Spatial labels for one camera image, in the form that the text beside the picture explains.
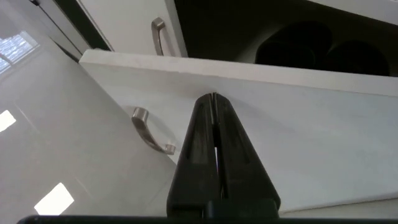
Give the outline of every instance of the kitchen cabinet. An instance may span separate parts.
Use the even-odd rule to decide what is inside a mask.
[[[2,42],[13,63],[0,60],[1,223],[165,215],[175,164],[24,11],[2,1],[0,15],[2,34],[20,34]]]
[[[80,0],[116,52],[156,55],[151,22],[159,17],[164,54],[254,63],[258,47],[298,21],[319,21],[333,46],[360,40],[377,47],[398,75],[398,3],[391,0],[106,1]]]
[[[87,51],[80,64],[127,113],[149,110],[150,130],[177,152],[195,100],[227,97],[281,197],[281,212],[398,192],[394,77],[100,50]]]

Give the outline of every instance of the glossy cabinet surface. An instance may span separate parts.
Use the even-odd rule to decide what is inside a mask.
[[[0,217],[165,215],[175,164],[84,69],[0,4]]]

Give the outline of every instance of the brushed nickel handle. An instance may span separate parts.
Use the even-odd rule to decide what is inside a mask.
[[[165,23],[163,19],[160,17],[154,19],[152,21],[152,38],[154,40],[155,44],[155,50],[157,55],[163,56],[163,49],[162,49],[162,42],[160,41],[160,30],[162,30],[165,27]]]
[[[163,152],[167,155],[174,155],[175,146],[171,144],[166,144],[164,147],[162,147],[160,146],[159,143],[156,142],[154,137],[151,135],[147,125],[148,115],[149,111],[147,111],[144,108],[136,108],[134,110],[131,121],[136,127],[138,134],[146,144],[148,144],[151,148],[155,149],[156,151]]]

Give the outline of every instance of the metal handle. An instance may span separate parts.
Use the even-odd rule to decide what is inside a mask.
[[[160,17],[152,21],[152,38],[154,39],[155,50],[157,55],[163,56],[162,43],[160,41],[160,30],[165,27],[163,19]]]
[[[171,144],[166,144],[165,147],[161,147],[151,135],[147,125],[149,111],[144,108],[136,108],[132,114],[131,121],[136,127],[138,134],[148,144],[151,148],[156,151],[166,153],[167,155],[174,155],[175,146]]]

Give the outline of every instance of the white cabinet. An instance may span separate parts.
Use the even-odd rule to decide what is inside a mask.
[[[398,192],[394,77],[96,50],[80,63],[127,113],[148,109],[164,127],[153,130],[171,136],[177,150],[196,99],[227,97],[281,197],[281,212]]]
[[[186,57],[185,43],[173,1],[79,0],[80,5],[116,52],[155,55],[151,22],[160,17],[165,55]]]

